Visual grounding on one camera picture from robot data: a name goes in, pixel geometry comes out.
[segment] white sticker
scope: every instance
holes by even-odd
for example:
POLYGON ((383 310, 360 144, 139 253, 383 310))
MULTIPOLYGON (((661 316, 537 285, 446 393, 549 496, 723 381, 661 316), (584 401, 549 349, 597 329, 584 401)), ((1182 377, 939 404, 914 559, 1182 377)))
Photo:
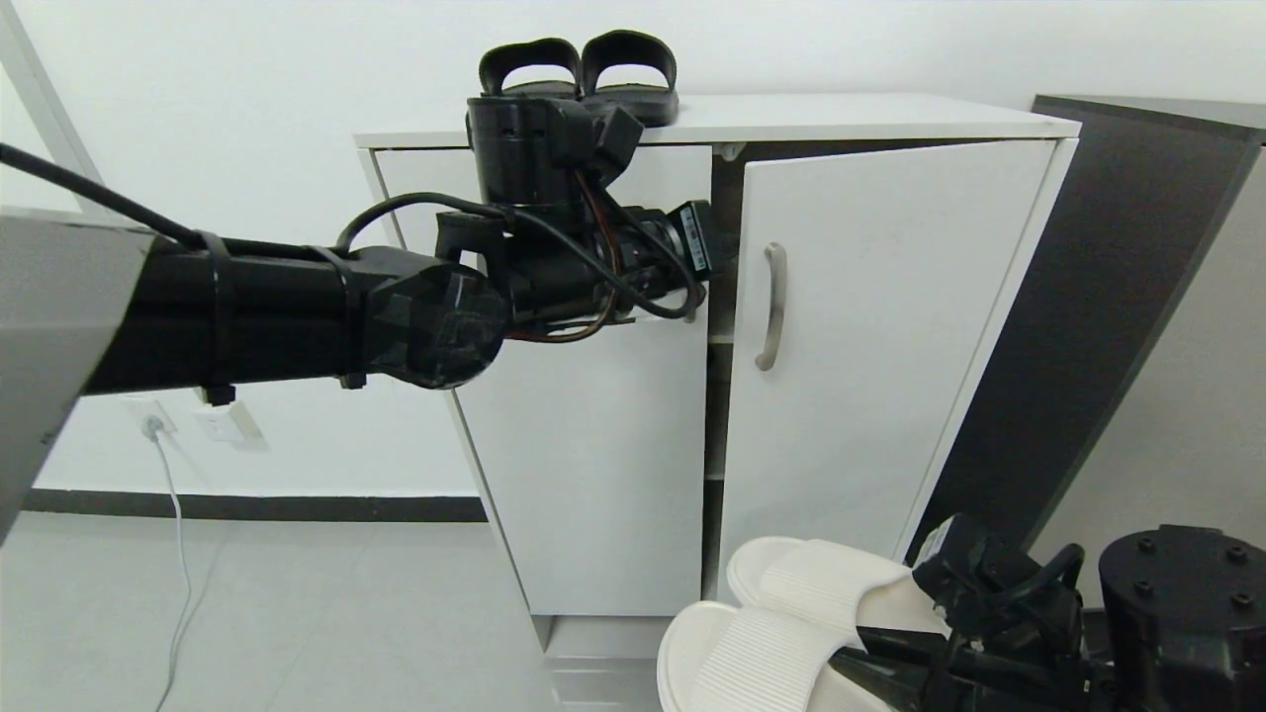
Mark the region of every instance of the white sticker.
POLYGON ((923 546, 919 547, 919 556, 914 560, 913 568, 918 569, 924 561, 932 559, 938 551, 941 551, 941 545, 946 542, 946 536, 950 535, 951 524, 953 524, 953 517, 950 517, 942 522, 939 527, 928 533, 928 538, 925 538, 923 541, 923 546))
POLYGON ((708 261, 704 258, 704 238, 699 234, 694 208, 681 212, 681 227, 686 228, 686 247, 690 251, 690 260, 695 264, 695 270, 701 272, 708 266, 708 261))

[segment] gray floor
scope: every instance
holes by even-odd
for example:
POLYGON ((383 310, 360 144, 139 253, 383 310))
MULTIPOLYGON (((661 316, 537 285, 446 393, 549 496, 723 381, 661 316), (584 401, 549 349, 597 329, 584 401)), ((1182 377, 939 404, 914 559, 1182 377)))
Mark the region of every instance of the gray floor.
MULTIPOLYGON (((197 606, 165 712, 551 711, 486 524, 186 522, 197 606)), ((0 708, 153 709, 173 522, 24 513, 0 550, 0 708)))

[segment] white cord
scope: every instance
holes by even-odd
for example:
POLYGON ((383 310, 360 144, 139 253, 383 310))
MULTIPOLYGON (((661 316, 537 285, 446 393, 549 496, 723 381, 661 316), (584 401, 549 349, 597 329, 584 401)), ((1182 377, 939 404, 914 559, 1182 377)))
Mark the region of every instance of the white cord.
POLYGON ((194 584, 189 580, 189 564, 185 563, 185 519, 180 511, 180 498, 176 497, 176 483, 171 478, 171 464, 167 462, 167 451, 162 447, 158 435, 163 432, 163 423, 160 418, 151 416, 146 419, 146 437, 158 448, 158 457, 162 460, 162 471, 167 475, 167 493, 171 494, 171 505, 176 509, 176 550, 180 554, 180 571, 185 576, 185 604, 180 607, 180 618, 176 620, 176 628, 171 632, 171 646, 167 651, 167 687, 158 698, 154 712, 161 712, 171 694, 171 687, 176 683, 176 655, 180 652, 180 641, 185 637, 185 614, 189 612, 189 602, 194 598, 194 584))

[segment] black slipper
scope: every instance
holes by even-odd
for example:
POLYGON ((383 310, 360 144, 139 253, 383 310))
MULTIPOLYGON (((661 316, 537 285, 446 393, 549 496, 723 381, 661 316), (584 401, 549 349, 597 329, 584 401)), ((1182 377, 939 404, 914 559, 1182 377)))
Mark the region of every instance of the black slipper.
POLYGON ((484 53, 479 62, 479 80, 484 85, 484 96, 539 96, 548 99, 579 99, 580 89, 576 76, 580 73, 580 57, 576 48, 566 39, 547 37, 522 44, 503 44, 484 53), (505 77, 520 67, 552 65, 571 72, 572 81, 529 81, 510 87, 501 87, 505 77))
POLYGON ((585 44, 580 58, 581 90, 585 104, 614 104, 647 127, 663 127, 677 120, 677 60, 668 46, 656 37, 615 29, 585 44), (663 73, 668 86, 619 84, 598 86, 598 77, 618 65, 643 65, 663 73))

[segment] dark gray cabinet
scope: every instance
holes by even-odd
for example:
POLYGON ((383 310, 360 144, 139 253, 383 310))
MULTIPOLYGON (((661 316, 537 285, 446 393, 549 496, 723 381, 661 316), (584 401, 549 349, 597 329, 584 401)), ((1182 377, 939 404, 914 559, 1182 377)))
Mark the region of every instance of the dark gray cabinet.
MULTIPOLYGON (((1223 239, 1228 215, 1266 203, 1266 191, 1255 194, 1256 179, 1250 180, 1256 170, 1266 181, 1263 105, 1038 96, 1033 110, 1081 122, 1081 144, 942 470, 915 551, 928 530, 960 511, 1031 545, 1205 256, 1223 239)), ((1266 226, 1255 234, 1257 243, 1266 241, 1266 226)), ((1266 303, 1256 313, 1266 314, 1266 303)), ((1266 362, 1266 355, 1256 357, 1266 362)), ((1257 376, 1266 379, 1266 367, 1257 376)), ((1148 481, 1141 476, 1137 497, 1150 495, 1148 481)))

